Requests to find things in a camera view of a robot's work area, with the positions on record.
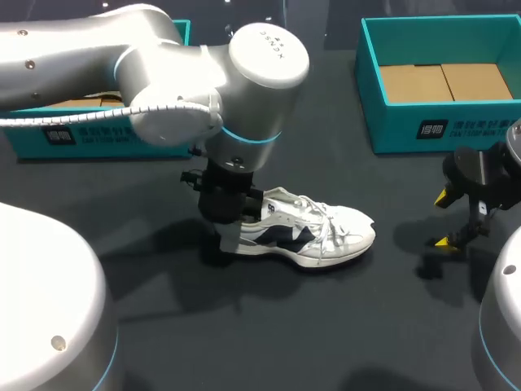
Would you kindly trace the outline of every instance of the shoe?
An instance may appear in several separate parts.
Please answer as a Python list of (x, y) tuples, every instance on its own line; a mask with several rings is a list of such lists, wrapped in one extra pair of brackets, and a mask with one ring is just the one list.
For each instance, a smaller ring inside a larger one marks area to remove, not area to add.
[(260, 221), (215, 225), (224, 253), (280, 254), (304, 268), (337, 265), (363, 254), (376, 234), (358, 210), (315, 202), (282, 187), (265, 191)]

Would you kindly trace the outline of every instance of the black clamp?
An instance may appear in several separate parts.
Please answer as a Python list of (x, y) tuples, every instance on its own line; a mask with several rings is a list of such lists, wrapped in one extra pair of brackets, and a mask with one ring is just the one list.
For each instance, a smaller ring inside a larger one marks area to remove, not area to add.
[(459, 231), (438, 240), (436, 247), (461, 250), (479, 235), (488, 236), (496, 210), (508, 210), (521, 201), (521, 168), (504, 143), (487, 151), (458, 148), (443, 162), (447, 184), (435, 206), (446, 209), (467, 195), (469, 222)]

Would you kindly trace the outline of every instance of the dark tabletop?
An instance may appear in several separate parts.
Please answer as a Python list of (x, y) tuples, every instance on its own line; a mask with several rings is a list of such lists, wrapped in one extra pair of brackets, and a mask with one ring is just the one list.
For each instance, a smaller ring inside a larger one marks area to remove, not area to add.
[[(103, 10), (95, 0), (11, 3), (2, 21)], [(192, 19), (193, 43), (214, 44), (226, 40), (227, 24), (268, 15), (283, 24), (287, 2), (230, 11), (179, 0), (181, 13), (167, 0), (153, 3)], [(202, 160), (17, 164), (0, 135), (0, 201), (65, 222), (99, 255), (120, 316), (125, 391), (476, 390), (470, 348), (479, 300), (521, 212), (498, 213), (491, 237), (465, 257), (425, 247), (467, 217), (463, 200), (447, 211), (432, 205), (444, 185), (443, 155), (375, 156), (352, 78), (354, 52), (322, 48), (353, 49), (362, 16), (517, 11), (516, 4), (287, 3), (288, 28), (308, 47), (312, 70), (255, 184), (369, 214), (377, 239), (350, 266), (316, 274), (270, 257), (220, 257), (197, 194), (179, 182)]]

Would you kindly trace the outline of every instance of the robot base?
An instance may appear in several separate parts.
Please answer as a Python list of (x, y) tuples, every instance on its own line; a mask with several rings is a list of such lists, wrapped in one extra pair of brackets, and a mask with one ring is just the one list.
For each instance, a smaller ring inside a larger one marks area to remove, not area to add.
[(503, 247), (481, 302), (472, 364), (485, 391), (521, 390), (521, 228)]

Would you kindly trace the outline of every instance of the open box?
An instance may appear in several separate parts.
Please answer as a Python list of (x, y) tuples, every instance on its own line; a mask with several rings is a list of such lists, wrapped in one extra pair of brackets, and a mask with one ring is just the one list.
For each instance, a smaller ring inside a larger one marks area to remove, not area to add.
[[(184, 44), (190, 40), (190, 21), (174, 20)], [(4, 118), (68, 116), (122, 107), (117, 92), (57, 103), (49, 107), (6, 112)], [(41, 128), (6, 128), (7, 139), (19, 159), (95, 159), (190, 157), (189, 146), (157, 147), (142, 141), (128, 117)]]
[(521, 117), (521, 19), (363, 19), (355, 76), (374, 152), (488, 148)]

